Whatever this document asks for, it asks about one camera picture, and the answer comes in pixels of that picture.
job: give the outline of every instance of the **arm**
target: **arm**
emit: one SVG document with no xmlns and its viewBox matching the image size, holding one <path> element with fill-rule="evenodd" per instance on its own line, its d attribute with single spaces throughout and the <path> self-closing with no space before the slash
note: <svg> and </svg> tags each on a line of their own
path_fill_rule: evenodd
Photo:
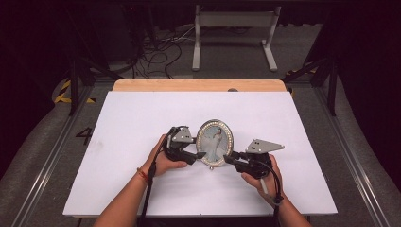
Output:
<svg viewBox="0 0 401 227">
<path fill-rule="evenodd" d="M 141 166 L 141 169 L 147 175 L 150 164 L 156 155 L 156 151 L 162 145 L 164 138 L 165 135 L 159 139 L 148 159 Z M 172 162 L 161 152 L 156 159 L 155 176 L 160 176 L 171 168 L 181 167 L 186 167 L 186 162 Z M 135 173 L 120 193 L 104 209 L 94 226 L 133 226 L 136 222 L 139 204 L 147 186 L 146 180 L 138 172 Z"/>
<path fill-rule="evenodd" d="M 280 174 L 280 169 L 277 166 L 277 162 L 276 162 L 274 156 L 271 155 L 270 158 L 271 158 L 273 170 L 279 177 L 281 184 L 283 184 L 282 177 Z M 259 195 L 269 205 L 274 207 L 274 204 L 271 202 L 270 196 L 272 196 L 274 198 L 276 191 L 275 191 L 275 186 L 274 186 L 274 178 L 271 173 L 263 179 L 265 181 L 266 187 L 268 188 L 268 191 L 270 193 L 269 195 L 266 195 L 263 192 L 263 188 L 262 188 L 262 185 L 259 180 L 253 178 L 251 175 L 249 175 L 247 173 L 242 173 L 241 176 L 248 184 L 250 184 L 251 186 L 254 186 L 257 189 L 257 192 L 259 193 Z M 283 186 L 281 188 L 282 188 L 281 195 L 284 198 L 282 200 L 282 203 L 280 205 L 280 211 L 278 213 L 278 218 L 279 218 L 281 226 L 282 227 L 292 227 L 292 226 L 309 227 L 309 226 L 311 226 L 310 223 L 301 215 L 301 213 L 297 210 L 297 208 L 292 204 L 292 202 L 286 197 L 286 195 L 283 191 Z"/>
</svg>

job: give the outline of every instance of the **gray floor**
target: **gray floor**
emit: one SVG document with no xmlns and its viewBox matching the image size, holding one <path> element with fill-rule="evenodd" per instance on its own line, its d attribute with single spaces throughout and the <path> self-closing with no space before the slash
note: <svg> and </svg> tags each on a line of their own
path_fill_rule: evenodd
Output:
<svg viewBox="0 0 401 227">
<path fill-rule="evenodd" d="M 302 66 L 320 28 L 319 25 L 278 27 L 271 45 L 279 68 L 275 73 L 269 70 L 260 45 L 266 32 L 262 29 L 250 29 L 244 34 L 228 29 L 203 30 L 200 71 L 191 70 L 191 40 L 180 43 L 182 55 L 167 70 L 175 79 L 281 79 L 287 71 Z M 171 46 L 163 52 L 172 61 L 179 56 L 180 49 Z M 154 60 L 163 61 L 163 58 L 158 55 Z M 149 65 L 150 71 L 163 72 L 166 65 L 142 63 L 145 69 Z M 136 75 L 136 79 L 142 79 L 142 66 L 134 69 L 121 75 L 130 79 Z M 149 75 L 157 79 L 166 77 L 163 73 Z M 311 223 L 314 226 L 401 226 L 400 192 L 367 144 L 340 81 L 337 116 L 333 117 L 324 105 L 327 85 L 312 88 L 307 82 L 309 78 L 302 76 L 288 87 L 294 90 L 295 105 L 339 210 L 336 215 L 311 217 Z M 55 89 L 54 96 L 62 85 L 63 81 Z M 0 226 L 93 224 L 93 219 L 80 222 L 61 213 L 87 147 L 85 138 L 76 135 L 88 127 L 95 128 L 105 96 L 112 88 L 111 81 L 99 78 L 93 88 L 82 89 L 82 96 L 95 97 L 96 103 L 84 102 L 72 117 L 68 116 L 68 103 L 57 103 L 32 131 L 0 182 Z M 69 133 L 63 134 L 69 126 Z"/>
</svg>

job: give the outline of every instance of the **hand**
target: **hand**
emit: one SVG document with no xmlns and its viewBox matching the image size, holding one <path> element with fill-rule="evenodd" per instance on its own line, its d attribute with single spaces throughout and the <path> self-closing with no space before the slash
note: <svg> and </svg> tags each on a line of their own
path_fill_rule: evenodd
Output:
<svg viewBox="0 0 401 227">
<path fill-rule="evenodd" d="M 152 149 L 150 152 L 150 155 L 148 159 L 145 161 L 145 163 L 142 165 L 141 169 L 148 174 L 148 170 L 150 168 L 151 163 L 153 162 L 154 156 L 156 155 L 157 150 L 159 150 L 159 147 L 163 144 L 164 140 L 166 139 L 166 135 L 162 135 L 159 139 L 159 142 L 156 144 L 156 146 Z M 160 176 L 167 172 L 169 169 L 172 168 L 182 168 L 186 167 L 187 163 L 183 161 L 178 161 L 178 162 L 173 162 L 169 160 L 165 153 L 163 152 L 163 148 L 161 148 L 161 152 L 156 158 L 156 174 L 155 177 Z"/>
<path fill-rule="evenodd" d="M 283 181 L 281 178 L 281 173 L 280 169 L 277 166 L 277 162 L 274 158 L 273 155 L 270 155 L 271 159 L 271 165 L 273 167 L 274 172 L 277 174 L 278 178 L 280 179 L 280 184 L 281 186 L 281 195 L 284 197 L 284 192 L 283 192 Z M 275 184 L 274 184 L 274 176 L 272 173 L 269 173 L 268 176 L 263 178 L 263 181 L 265 181 L 266 187 L 268 188 L 269 195 L 265 194 L 263 191 L 262 184 L 260 183 L 260 180 L 255 179 L 253 176 L 249 175 L 248 173 L 241 173 L 241 177 L 251 186 L 255 187 L 259 195 L 266 201 L 268 202 L 272 207 L 275 205 L 273 204 L 272 200 L 276 196 L 276 189 L 275 189 Z"/>
</svg>

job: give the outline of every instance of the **metal leg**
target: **metal leg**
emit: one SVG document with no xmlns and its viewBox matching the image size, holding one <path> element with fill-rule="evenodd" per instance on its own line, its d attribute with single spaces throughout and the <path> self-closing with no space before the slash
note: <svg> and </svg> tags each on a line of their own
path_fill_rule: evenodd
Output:
<svg viewBox="0 0 401 227">
<path fill-rule="evenodd" d="M 78 91 L 78 74 L 76 62 L 71 62 L 71 110 L 70 115 L 73 115 L 79 105 L 79 91 Z"/>
<path fill-rule="evenodd" d="M 280 16 L 280 10 L 281 10 L 281 7 L 278 7 L 275 9 L 274 16 L 270 22 L 270 31 L 269 31 L 268 39 L 262 40 L 263 50 L 265 51 L 265 55 L 266 55 L 266 58 L 268 59 L 269 67 L 272 72 L 277 71 L 277 64 L 274 60 L 273 54 L 271 53 L 270 45 L 271 45 L 271 41 L 273 39 L 274 30 L 277 26 L 278 18 Z"/>
<path fill-rule="evenodd" d="M 200 25 L 200 6 L 197 5 L 195 11 L 195 47 L 194 47 L 194 59 L 192 61 L 192 70 L 199 71 L 201 65 L 201 25 Z"/>
<path fill-rule="evenodd" d="M 335 116 L 335 103 L 336 103 L 336 89 L 337 89 L 337 65 L 336 61 L 332 62 L 330 80 L 328 85 L 328 96 L 327 96 L 327 106 L 330 113 Z"/>
<path fill-rule="evenodd" d="M 303 67 L 302 69 L 298 70 L 296 73 L 294 73 L 292 75 L 289 75 L 289 76 L 287 76 L 287 77 L 285 77 L 285 78 L 283 78 L 281 80 L 284 83 L 290 82 L 293 79 L 296 79 L 296 78 L 302 76 L 303 74 L 309 72 L 310 70 L 323 65 L 326 61 L 327 61 L 327 59 L 322 59 L 322 60 L 319 60 L 319 61 L 312 62 L 311 64 L 309 64 L 309 65 Z"/>
</svg>

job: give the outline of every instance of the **silver frame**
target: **silver frame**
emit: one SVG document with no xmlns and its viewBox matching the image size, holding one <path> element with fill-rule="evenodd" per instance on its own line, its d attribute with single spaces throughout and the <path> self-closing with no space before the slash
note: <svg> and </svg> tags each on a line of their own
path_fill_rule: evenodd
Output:
<svg viewBox="0 0 401 227">
<path fill-rule="evenodd" d="M 210 129 L 213 129 L 215 127 L 219 127 L 221 129 L 221 132 L 224 132 L 224 134 L 226 135 L 227 141 L 226 141 L 224 150 L 225 150 L 225 155 L 230 155 L 233 152 L 233 146 L 234 146 L 233 134 L 231 133 L 231 130 L 230 130 L 230 128 L 228 128 L 227 124 L 225 124 L 224 122 L 217 120 L 217 119 L 209 120 L 200 127 L 200 130 L 198 131 L 197 143 L 196 143 L 197 152 L 205 152 L 203 150 L 203 148 L 201 147 L 202 138 L 204 138 L 203 136 Z M 207 157 L 208 157 L 208 154 L 206 153 L 206 155 L 201 159 L 201 161 L 210 167 L 218 167 L 218 166 L 222 166 L 225 164 L 223 157 L 221 157 L 219 160 L 217 160 L 215 162 L 210 162 Z"/>
</svg>

